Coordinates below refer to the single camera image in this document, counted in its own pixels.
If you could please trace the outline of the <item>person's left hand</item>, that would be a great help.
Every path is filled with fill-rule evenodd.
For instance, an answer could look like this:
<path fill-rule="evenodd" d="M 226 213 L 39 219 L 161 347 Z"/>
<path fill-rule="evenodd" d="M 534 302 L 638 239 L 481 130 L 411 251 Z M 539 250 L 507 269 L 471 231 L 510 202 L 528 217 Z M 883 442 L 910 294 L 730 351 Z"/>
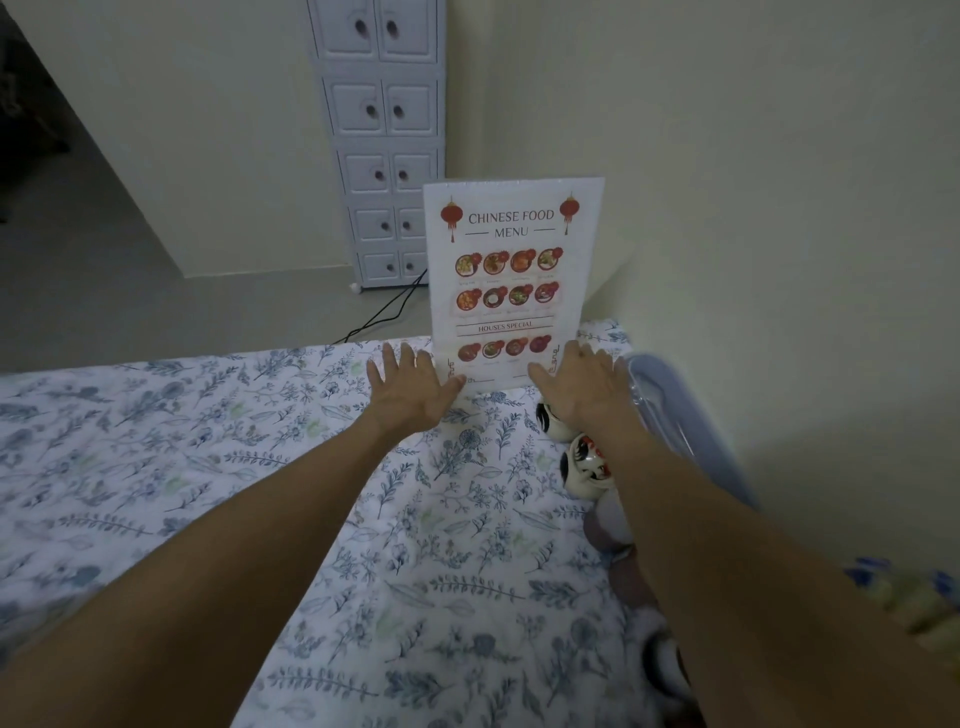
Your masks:
<path fill-rule="evenodd" d="M 382 346 L 385 386 L 370 386 L 370 399 L 361 420 L 370 433 L 395 446 L 404 439 L 438 426 L 453 402 L 440 402 L 441 383 L 431 354 L 417 349 L 415 375 L 401 375 L 401 347 Z"/>

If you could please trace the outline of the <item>person's right hand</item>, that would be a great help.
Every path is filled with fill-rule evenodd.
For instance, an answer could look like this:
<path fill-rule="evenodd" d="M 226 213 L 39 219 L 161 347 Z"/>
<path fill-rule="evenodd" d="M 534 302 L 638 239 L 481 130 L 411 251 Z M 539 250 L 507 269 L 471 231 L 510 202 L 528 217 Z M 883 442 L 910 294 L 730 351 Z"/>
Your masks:
<path fill-rule="evenodd" d="M 627 361 L 606 349 L 570 340 L 556 370 L 558 389 L 538 389 L 558 418 L 600 444 L 640 436 L 644 426 L 633 404 Z"/>

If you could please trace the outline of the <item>white laminated food menu card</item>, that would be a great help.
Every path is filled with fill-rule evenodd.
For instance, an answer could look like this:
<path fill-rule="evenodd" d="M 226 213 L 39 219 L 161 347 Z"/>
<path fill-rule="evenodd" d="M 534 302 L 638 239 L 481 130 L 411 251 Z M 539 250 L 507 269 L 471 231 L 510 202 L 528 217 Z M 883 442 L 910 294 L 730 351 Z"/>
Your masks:
<path fill-rule="evenodd" d="M 576 337 L 603 176 L 444 180 L 423 187 L 432 358 L 462 397 L 554 373 Z"/>

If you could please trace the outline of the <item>person's left forearm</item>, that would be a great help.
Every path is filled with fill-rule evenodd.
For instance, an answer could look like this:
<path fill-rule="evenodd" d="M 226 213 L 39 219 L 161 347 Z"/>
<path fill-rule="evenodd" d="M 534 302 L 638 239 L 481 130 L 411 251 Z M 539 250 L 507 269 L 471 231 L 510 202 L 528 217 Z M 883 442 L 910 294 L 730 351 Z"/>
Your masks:
<path fill-rule="evenodd" d="M 230 728 L 367 480 L 354 424 L 195 519 L 0 674 L 0 728 Z"/>

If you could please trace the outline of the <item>person's right forearm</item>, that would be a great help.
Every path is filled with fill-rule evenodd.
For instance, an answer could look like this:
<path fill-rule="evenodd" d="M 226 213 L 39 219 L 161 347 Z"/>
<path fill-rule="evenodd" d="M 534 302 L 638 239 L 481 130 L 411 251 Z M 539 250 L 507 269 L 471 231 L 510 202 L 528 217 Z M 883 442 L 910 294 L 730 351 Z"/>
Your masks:
<path fill-rule="evenodd" d="M 709 728 L 960 728 L 960 684 L 860 593 L 648 434 L 583 418 Z"/>

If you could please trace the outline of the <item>small panda figurine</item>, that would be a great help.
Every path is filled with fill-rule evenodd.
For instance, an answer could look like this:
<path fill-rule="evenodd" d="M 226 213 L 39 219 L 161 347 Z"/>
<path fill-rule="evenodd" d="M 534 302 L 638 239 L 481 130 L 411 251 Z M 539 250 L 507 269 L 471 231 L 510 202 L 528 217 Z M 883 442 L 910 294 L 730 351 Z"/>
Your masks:
<path fill-rule="evenodd" d="M 567 444 L 573 441 L 580 430 L 561 420 L 543 400 L 535 407 L 536 422 L 541 431 L 552 441 Z"/>

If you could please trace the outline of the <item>large panda figurine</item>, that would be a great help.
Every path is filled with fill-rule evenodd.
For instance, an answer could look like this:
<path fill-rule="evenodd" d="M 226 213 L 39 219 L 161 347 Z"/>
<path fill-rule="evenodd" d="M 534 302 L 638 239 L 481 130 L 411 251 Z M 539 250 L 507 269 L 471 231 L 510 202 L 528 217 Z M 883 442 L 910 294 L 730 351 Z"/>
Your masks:
<path fill-rule="evenodd" d="M 586 433 L 569 443 L 559 467 L 563 487 L 574 499 L 597 502 L 616 489 L 607 459 Z"/>

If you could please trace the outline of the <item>grey and pink plush toy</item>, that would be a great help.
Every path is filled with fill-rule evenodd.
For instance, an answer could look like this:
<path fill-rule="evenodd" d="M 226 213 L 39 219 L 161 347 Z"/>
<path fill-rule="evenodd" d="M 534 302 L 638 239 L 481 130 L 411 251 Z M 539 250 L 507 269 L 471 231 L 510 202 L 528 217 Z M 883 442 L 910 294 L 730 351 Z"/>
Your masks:
<path fill-rule="evenodd" d="M 582 528 L 588 543 L 609 558 L 607 580 L 613 596 L 630 609 L 659 607 L 642 574 L 640 554 L 617 489 L 601 495 L 584 517 Z"/>

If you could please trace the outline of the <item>blue floral tablecloth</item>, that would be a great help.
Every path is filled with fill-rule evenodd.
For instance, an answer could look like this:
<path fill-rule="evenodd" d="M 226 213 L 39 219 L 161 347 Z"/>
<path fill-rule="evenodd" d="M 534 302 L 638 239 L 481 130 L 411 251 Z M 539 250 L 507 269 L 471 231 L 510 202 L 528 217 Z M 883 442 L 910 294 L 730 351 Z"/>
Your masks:
<path fill-rule="evenodd" d="M 0 374 L 0 674 L 210 509 L 345 430 L 381 344 Z M 376 467 L 236 728 L 661 728 L 531 386 Z"/>

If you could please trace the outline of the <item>white plastic drawer cabinet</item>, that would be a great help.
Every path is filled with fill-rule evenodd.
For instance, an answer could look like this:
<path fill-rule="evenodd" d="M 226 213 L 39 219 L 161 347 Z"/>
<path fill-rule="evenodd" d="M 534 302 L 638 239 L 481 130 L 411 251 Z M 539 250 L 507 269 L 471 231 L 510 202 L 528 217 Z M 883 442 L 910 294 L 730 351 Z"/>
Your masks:
<path fill-rule="evenodd" d="M 446 176 L 448 0 L 300 0 L 352 292 L 427 285 L 424 186 Z"/>

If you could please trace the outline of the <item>black and white plush toy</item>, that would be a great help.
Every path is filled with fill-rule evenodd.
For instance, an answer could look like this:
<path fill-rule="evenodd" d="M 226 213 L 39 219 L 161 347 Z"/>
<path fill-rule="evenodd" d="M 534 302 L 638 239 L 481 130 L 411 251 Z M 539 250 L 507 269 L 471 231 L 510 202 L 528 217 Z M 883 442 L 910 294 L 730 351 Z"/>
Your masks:
<path fill-rule="evenodd" d="M 638 611 L 639 667 L 644 688 L 664 728 L 701 727 L 702 712 L 676 637 L 653 606 Z"/>

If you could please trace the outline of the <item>blue and yellow patterned cloth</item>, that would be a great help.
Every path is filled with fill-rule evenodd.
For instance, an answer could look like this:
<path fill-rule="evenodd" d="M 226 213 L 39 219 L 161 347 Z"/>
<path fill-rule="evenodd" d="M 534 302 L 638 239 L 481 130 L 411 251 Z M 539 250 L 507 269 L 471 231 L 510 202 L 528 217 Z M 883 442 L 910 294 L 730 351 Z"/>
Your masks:
<path fill-rule="evenodd" d="M 860 557 L 843 572 L 922 650 L 945 664 L 960 664 L 960 577 L 940 569 L 902 569 L 873 557 Z"/>

